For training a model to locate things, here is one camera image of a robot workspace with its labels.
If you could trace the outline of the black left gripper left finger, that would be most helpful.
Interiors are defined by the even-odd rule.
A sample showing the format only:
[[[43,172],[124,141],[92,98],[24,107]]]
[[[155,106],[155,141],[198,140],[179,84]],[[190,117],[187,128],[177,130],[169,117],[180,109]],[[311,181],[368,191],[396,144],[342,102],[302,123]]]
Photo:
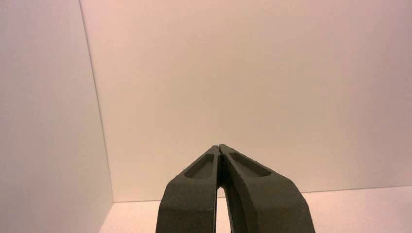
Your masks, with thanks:
[[[213,145],[166,186],[161,199],[157,233],[216,231],[219,147]]]

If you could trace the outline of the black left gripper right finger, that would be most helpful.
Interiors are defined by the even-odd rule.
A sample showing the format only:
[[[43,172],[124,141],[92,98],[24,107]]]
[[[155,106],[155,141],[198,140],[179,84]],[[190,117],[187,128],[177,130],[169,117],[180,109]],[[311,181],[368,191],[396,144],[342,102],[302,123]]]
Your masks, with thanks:
[[[292,180],[225,144],[219,148],[231,232],[315,232],[309,206]]]

